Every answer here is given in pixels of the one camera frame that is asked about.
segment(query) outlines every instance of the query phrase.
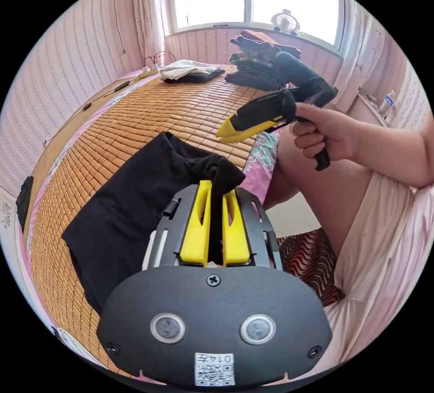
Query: person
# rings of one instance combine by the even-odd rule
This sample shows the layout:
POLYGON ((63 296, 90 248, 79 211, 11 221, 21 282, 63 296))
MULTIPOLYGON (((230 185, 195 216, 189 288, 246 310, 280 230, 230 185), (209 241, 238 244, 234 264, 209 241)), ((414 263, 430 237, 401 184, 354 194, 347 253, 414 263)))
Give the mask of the person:
POLYGON ((337 257, 345 297, 325 307, 333 339, 305 378, 358 354, 412 292, 434 239, 434 117, 417 131, 384 128, 297 104, 311 121, 282 129, 267 210, 301 192, 337 257), (315 170, 327 148, 331 164, 315 170))

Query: sticker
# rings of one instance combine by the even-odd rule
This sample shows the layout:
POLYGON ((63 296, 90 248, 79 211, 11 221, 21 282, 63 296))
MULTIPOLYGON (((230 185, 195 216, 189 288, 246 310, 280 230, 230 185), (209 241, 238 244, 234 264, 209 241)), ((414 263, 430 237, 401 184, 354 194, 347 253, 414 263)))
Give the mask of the sticker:
POLYGON ((235 385, 233 354, 194 354, 196 386, 222 387, 235 385))

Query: bed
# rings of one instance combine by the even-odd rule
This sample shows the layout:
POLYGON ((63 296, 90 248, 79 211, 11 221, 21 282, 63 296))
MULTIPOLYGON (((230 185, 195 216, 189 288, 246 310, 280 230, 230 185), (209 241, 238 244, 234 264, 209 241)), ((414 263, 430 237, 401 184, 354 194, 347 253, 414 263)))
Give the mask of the bed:
MULTIPOLYGON (((236 68, 225 67, 227 72, 236 68)), ((24 259, 52 324, 100 364, 119 371, 99 344, 99 317, 88 305, 61 234, 116 170, 162 131, 227 157, 246 174, 245 188, 261 201, 274 168, 278 133, 233 145, 214 133, 240 106, 265 94, 227 83, 166 84, 152 76, 109 100, 69 139, 37 189, 29 213, 24 259)))

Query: small fan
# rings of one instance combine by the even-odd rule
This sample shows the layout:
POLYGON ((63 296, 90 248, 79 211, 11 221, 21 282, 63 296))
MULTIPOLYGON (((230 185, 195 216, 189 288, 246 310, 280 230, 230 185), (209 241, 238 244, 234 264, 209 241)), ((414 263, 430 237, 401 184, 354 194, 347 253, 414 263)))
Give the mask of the small fan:
POLYGON ((282 12, 273 15, 271 24, 278 27, 282 32, 297 32, 300 30, 300 24, 297 19, 291 15, 291 11, 283 9, 282 12))

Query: knee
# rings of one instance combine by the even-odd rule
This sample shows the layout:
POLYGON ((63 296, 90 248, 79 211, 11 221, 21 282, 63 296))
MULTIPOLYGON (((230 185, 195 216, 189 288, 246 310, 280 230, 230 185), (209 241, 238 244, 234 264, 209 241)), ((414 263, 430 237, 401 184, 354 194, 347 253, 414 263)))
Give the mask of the knee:
POLYGON ((295 182, 315 172, 316 163, 303 155, 303 151, 295 146, 294 140, 292 127, 284 128, 277 146, 277 164, 285 177, 295 182))

